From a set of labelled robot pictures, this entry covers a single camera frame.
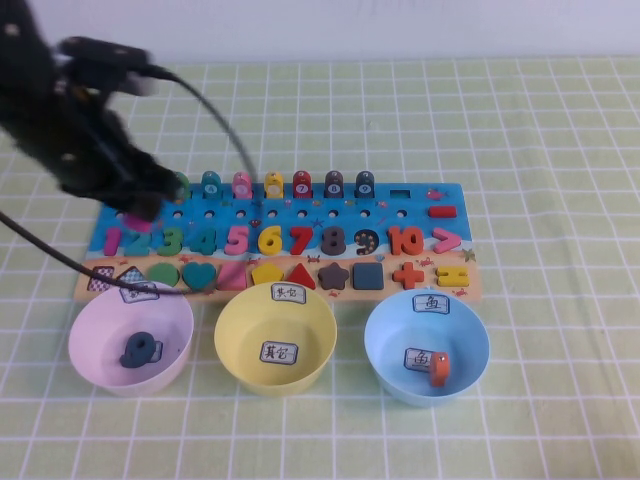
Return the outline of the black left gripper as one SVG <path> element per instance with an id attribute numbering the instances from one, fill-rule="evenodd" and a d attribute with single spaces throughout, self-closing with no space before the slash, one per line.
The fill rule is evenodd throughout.
<path id="1" fill-rule="evenodd" d="M 132 143 L 119 116 L 93 94 L 54 94 L 56 124 L 66 141 L 63 190 L 143 221 L 155 221 L 163 201 L 181 202 L 181 173 L 159 165 Z"/>

